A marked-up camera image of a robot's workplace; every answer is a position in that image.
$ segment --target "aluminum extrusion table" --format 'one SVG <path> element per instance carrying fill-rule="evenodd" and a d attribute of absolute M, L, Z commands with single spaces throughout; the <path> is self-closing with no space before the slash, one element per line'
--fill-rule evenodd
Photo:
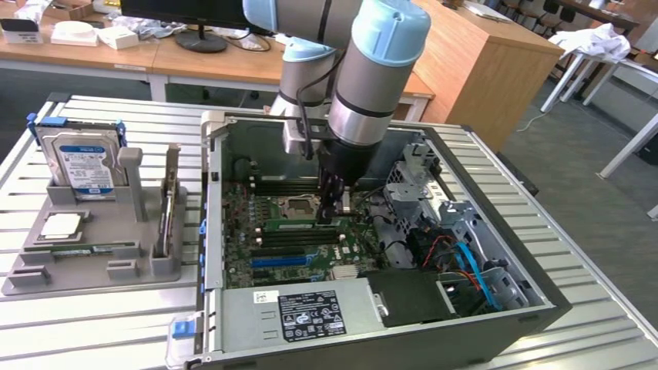
<path fill-rule="evenodd" d="M 72 96 L 46 103 L 72 119 L 122 119 L 129 146 L 144 150 L 141 179 L 162 176 L 168 143 L 181 144 L 178 178 L 186 203 L 182 276 L 161 284 L 0 296 L 0 368 L 153 369 L 164 367 L 168 322 L 194 309 L 200 207 L 198 118 L 208 106 Z M 230 109 L 253 112 L 249 109 Z M 471 369 L 658 368 L 658 335 L 628 301 L 513 179 L 475 134 L 436 125 L 445 144 L 525 243 L 571 304 L 548 329 L 519 340 Z M 464 197 L 447 173 L 455 196 Z M 0 282 L 45 200 L 50 172 L 28 133 L 0 166 Z"/>

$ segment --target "wooden desk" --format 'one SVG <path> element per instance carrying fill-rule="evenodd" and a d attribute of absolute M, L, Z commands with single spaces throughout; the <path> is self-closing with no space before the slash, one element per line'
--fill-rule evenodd
<path fill-rule="evenodd" d="M 516 23 L 413 1 L 432 17 L 413 71 L 436 94 L 423 122 L 469 126 L 493 151 L 517 124 L 563 50 Z"/>
<path fill-rule="evenodd" d="M 600 9 L 588 6 L 588 0 L 580 2 L 579 0 L 553 0 L 563 8 L 571 9 L 587 18 L 599 21 L 600 23 L 611 23 L 615 27 L 624 30 L 623 35 L 628 35 L 635 27 L 639 26 L 630 17 L 622 15 L 611 15 L 604 13 Z"/>
<path fill-rule="evenodd" d="M 0 18 L 13 18 L 16 9 L 14 4 L 0 1 Z M 102 16 L 96 14 L 88 20 L 102 20 Z M 38 45 L 6 44 L 0 36 L 0 68 L 146 81 L 150 98 L 158 102 L 166 101 L 166 83 L 271 92 L 279 89 L 284 47 L 277 42 L 271 41 L 269 52 L 246 52 L 228 45 L 217 54 L 184 50 L 172 38 L 124 50 L 104 44 L 96 48 L 54 45 L 49 41 L 57 22 L 42 17 L 44 43 Z M 432 91 L 412 74 L 396 118 L 419 121 L 432 97 Z"/>

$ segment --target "blue latch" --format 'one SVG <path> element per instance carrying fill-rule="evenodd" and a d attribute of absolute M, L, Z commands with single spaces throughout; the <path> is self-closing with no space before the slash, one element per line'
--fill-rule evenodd
<path fill-rule="evenodd" d="M 176 321 L 173 323 L 173 339 L 190 338 L 196 334 L 196 322 L 189 321 Z"/>
<path fill-rule="evenodd" d="M 38 124 L 41 126 L 64 127 L 65 121 L 65 117 L 42 117 Z"/>
<path fill-rule="evenodd" d="M 201 221 L 198 226 L 198 235 L 205 235 L 205 219 Z"/>
<path fill-rule="evenodd" d="M 118 145 L 128 146 L 128 142 L 125 140 L 125 124 L 122 120 L 116 120 L 116 134 L 118 135 Z"/>
<path fill-rule="evenodd" d="M 34 128 L 36 125 L 33 123 L 33 121 L 37 119 L 37 113 L 28 114 L 25 119 L 28 120 L 28 130 L 32 133 L 34 140 L 37 141 L 37 145 L 41 146 L 41 143 L 38 142 L 38 138 L 37 138 L 37 129 Z"/>

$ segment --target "gray floor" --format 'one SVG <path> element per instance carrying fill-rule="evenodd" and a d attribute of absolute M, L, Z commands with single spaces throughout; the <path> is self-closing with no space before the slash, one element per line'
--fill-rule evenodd
<path fill-rule="evenodd" d="M 0 69 L 0 158 L 24 129 L 26 113 L 38 110 L 49 92 L 148 99 L 148 86 L 140 82 L 65 76 Z M 552 84 L 535 97 L 519 127 L 539 114 L 539 106 Z M 208 103 L 237 106 L 238 92 L 210 89 Z M 197 88 L 174 86 L 169 91 L 177 103 L 201 103 Z M 269 104 L 272 94 L 244 100 L 244 106 Z M 658 325 L 658 280 L 651 266 L 658 265 L 652 241 L 658 224 L 646 211 L 658 204 L 658 168 L 631 158 L 610 181 L 595 172 L 612 158 L 628 138 L 614 130 L 591 109 L 573 103 L 559 104 L 523 133 L 515 133 L 503 154 L 539 188 L 539 202 L 575 239 L 586 254 L 635 304 L 648 321 Z"/>

